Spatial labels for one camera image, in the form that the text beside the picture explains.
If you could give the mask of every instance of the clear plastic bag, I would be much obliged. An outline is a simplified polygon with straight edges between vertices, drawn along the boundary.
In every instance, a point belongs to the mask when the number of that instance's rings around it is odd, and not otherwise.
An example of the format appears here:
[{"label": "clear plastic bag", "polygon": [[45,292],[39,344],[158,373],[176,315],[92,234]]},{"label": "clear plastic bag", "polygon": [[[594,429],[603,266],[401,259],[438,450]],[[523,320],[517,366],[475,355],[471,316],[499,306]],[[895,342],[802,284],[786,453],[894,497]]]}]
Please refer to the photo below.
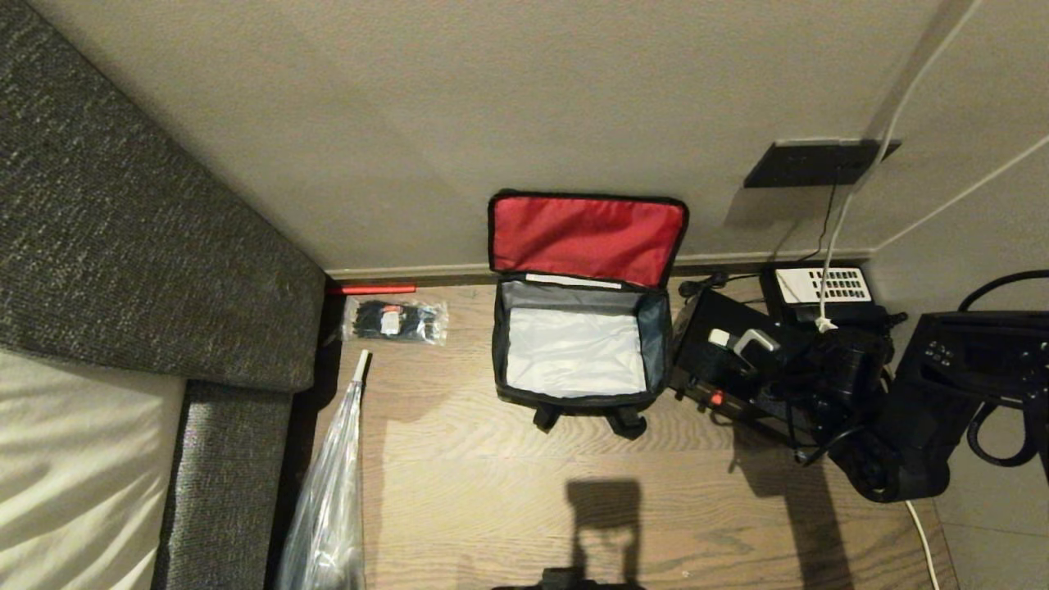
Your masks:
[{"label": "clear plastic bag", "polygon": [[346,298],[342,338],[381,338],[445,345],[448,304],[391,299]]},{"label": "clear plastic bag", "polygon": [[295,507],[277,574],[278,590],[363,590],[360,431],[363,351]]}]

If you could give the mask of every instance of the gray sofa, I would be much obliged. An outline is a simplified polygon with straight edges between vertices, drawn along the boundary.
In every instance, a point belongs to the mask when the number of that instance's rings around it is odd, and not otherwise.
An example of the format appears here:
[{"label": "gray sofa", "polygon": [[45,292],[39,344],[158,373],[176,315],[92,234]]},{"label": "gray sofa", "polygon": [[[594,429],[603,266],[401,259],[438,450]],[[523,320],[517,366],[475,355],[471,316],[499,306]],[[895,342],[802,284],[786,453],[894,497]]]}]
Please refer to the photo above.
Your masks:
[{"label": "gray sofa", "polygon": [[324,273],[21,0],[0,113],[0,347],[187,378],[153,587],[263,587]]}]

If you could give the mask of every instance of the white wall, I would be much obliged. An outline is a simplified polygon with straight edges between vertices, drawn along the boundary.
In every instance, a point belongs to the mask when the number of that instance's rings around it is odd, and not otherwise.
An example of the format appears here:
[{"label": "white wall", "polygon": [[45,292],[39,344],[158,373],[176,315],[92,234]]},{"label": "white wall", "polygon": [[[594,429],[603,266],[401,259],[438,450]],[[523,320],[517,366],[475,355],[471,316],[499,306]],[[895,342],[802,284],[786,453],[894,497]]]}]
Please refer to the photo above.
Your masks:
[{"label": "white wall", "polygon": [[[981,285],[1049,268],[1049,147],[1030,156],[875,253],[869,276],[880,301],[912,320],[954,311]],[[973,310],[1049,310],[1049,280],[1007,286]],[[1007,457],[1020,448],[1020,413],[999,410],[981,440]],[[936,499],[963,589],[1043,589],[1049,581],[1049,488],[1036,459],[1016,468],[978,459],[963,441],[950,459],[950,487]]]},{"label": "white wall", "polygon": [[[942,14],[941,0],[30,1],[328,270],[484,268],[485,204],[505,187],[681,196],[686,259],[808,251],[827,189],[743,178],[775,140],[870,134]],[[842,247],[878,246],[1044,133],[1047,37],[1049,2],[984,2]]]}]

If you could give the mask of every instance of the red bag lid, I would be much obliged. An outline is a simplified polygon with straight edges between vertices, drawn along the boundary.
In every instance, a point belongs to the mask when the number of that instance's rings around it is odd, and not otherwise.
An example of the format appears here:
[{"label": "red bag lid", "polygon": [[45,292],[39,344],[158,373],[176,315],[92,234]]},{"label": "red bag lid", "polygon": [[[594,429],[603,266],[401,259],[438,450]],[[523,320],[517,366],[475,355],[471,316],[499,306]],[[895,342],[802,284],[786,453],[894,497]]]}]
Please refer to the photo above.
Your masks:
[{"label": "red bag lid", "polygon": [[488,205],[489,266],[665,287],[687,227],[675,198],[504,191]]}]

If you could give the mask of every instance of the black wall plate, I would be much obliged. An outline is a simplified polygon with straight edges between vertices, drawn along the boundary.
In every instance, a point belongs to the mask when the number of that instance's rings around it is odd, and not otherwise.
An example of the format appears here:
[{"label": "black wall plate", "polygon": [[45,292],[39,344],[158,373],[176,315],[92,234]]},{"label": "black wall plate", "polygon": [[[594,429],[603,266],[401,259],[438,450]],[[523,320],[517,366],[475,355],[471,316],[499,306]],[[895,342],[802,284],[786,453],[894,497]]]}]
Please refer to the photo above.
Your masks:
[{"label": "black wall plate", "polygon": [[[853,185],[878,154],[876,140],[772,144],[744,181],[744,188]],[[900,142],[889,142],[889,157]]]}]

